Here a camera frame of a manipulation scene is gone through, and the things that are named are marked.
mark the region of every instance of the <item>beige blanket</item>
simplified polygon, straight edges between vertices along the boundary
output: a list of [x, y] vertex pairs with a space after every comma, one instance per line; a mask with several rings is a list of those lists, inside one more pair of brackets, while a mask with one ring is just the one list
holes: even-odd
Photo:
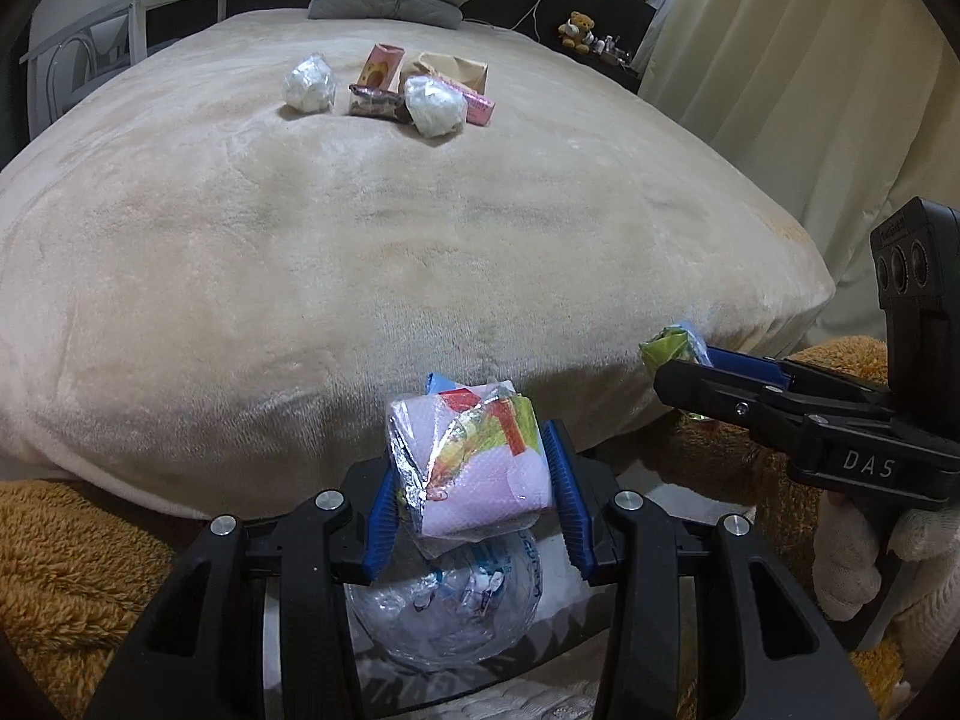
[[[490, 63], [486, 128], [345, 115], [374, 42]], [[323, 52], [332, 113], [280, 103]], [[173, 514], [290, 509], [438, 370], [580, 447], [659, 413], [637, 343], [776, 353], [833, 292], [803, 229], [613, 81], [479, 25], [246, 13], [120, 74], [0, 173], [0, 447]]]

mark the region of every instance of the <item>white glove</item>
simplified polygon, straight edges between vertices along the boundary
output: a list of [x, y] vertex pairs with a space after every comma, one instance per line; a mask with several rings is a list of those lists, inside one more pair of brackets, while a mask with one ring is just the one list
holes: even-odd
[[[906, 512], [890, 549], [922, 564], [894, 617], [904, 678], [919, 689], [960, 630], [960, 509]], [[880, 590], [877, 534], [850, 501], [824, 493], [813, 548], [813, 586], [829, 619], [846, 621]]]

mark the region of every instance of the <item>beige curtain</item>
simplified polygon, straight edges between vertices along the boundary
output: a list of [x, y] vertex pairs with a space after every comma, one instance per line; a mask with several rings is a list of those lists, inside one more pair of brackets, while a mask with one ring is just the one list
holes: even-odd
[[807, 343], [884, 337], [870, 230], [960, 207], [960, 62], [920, 0], [676, 0], [640, 96], [808, 230], [837, 295]]

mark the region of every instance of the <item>metal bolt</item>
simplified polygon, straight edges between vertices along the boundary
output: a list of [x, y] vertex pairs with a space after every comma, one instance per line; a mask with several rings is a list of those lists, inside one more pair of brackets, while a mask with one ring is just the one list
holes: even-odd
[[344, 496], [339, 490], [324, 490], [314, 499], [314, 503], [317, 504], [318, 509], [332, 512], [333, 509], [339, 509], [344, 504]]
[[626, 509], [628, 512], [635, 512], [643, 506], [643, 496], [639, 493], [634, 493], [633, 490], [621, 490], [613, 496], [613, 503], [616, 503], [621, 509]]
[[746, 536], [750, 533], [750, 520], [739, 514], [731, 514], [724, 519], [723, 527], [728, 533], [733, 533], [733, 536]]
[[231, 517], [229, 514], [221, 514], [210, 523], [210, 533], [213, 533], [214, 536], [229, 536], [236, 526], [235, 517]]

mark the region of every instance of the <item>transparent container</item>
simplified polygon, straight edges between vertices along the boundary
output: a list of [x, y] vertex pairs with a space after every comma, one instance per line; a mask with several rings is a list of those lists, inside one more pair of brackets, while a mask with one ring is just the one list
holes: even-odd
[[419, 671], [476, 664], [512, 647], [542, 592], [529, 531], [465, 544], [429, 560], [405, 528], [371, 586], [347, 586], [360, 625], [387, 654]]

